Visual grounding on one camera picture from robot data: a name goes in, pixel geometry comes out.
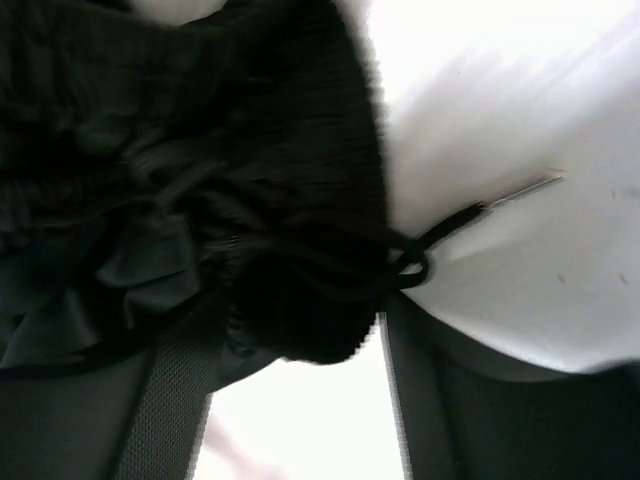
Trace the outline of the black trousers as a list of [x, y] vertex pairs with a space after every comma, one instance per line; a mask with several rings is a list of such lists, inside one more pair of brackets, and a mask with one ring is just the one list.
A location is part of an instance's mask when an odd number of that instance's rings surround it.
[[383, 297], [488, 214], [394, 230], [364, 53], [331, 1], [182, 26], [122, 1], [1, 5], [1, 365], [146, 339], [221, 289], [223, 355], [349, 359]]

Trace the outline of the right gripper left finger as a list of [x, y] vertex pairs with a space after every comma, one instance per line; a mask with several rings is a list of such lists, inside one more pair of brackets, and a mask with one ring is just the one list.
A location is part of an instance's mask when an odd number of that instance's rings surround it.
[[2, 372], [2, 478], [189, 478], [220, 343], [183, 330], [134, 353]]

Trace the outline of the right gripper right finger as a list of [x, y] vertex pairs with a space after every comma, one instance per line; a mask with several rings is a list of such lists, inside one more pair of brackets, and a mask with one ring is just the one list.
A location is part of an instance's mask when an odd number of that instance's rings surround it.
[[411, 479], [635, 479], [639, 368], [567, 374], [503, 355], [402, 294], [382, 318]]

